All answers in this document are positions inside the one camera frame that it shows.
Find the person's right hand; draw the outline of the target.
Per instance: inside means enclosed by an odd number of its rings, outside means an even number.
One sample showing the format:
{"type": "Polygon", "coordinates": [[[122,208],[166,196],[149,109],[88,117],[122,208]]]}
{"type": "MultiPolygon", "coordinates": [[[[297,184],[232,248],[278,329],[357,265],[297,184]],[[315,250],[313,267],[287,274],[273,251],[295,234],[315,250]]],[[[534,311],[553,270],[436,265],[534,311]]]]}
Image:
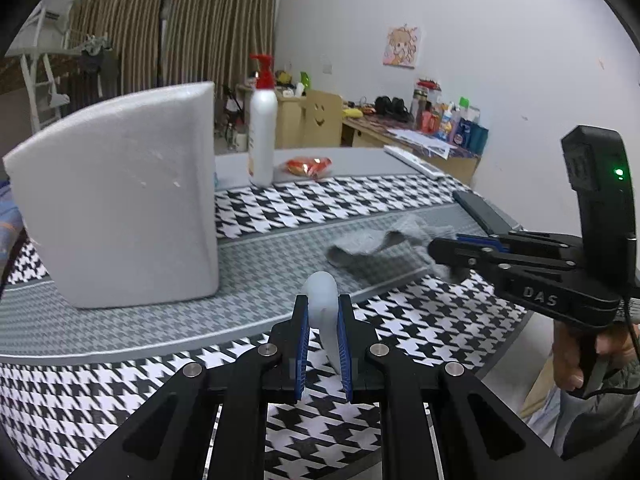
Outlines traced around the person's right hand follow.
{"type": "MultiPolygon", "coordinates": [[[[615,324],[594,338],[593,352],[605,359],[611,370],[621,370],[634,359],[634,338],[639,335],[639,330],[635,325],[632,328],[634,336],[625,325],[615,324]]],[[[585,374],[580,367],[578,330],[554,321],[552,354],[555,385],[565,391],[582,388],[585,374]]]]}

